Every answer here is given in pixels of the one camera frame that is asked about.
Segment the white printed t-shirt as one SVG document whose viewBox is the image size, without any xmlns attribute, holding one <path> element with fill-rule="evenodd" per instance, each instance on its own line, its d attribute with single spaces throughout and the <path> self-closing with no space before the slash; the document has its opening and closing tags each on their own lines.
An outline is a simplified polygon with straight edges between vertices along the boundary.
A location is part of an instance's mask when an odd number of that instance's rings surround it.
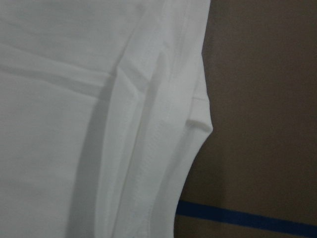
<svg viewBox="0 0 317 238">
<path fill-rule="evenodd" d="M 0 3 L 0 235 L 172 238 L 212 132 L 208 0 Z"/>
</svg>

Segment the blue tape line crosswise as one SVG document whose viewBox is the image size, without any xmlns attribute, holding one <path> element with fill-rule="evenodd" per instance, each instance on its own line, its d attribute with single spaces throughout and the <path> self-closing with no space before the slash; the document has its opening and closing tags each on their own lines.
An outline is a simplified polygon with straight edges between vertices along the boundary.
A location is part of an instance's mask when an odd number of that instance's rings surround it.
<svg viewBox="0 0 317 238">
<path fill-rule="evenodd" d="M 307 238 L 315 238 L 317 236 L 317 227 L 314 225 L 270 218 L 182 200 L 178 202 L 176 214 L 248 228 L 286 233 L 294 236 L 303 236 Z"/>
</svg>

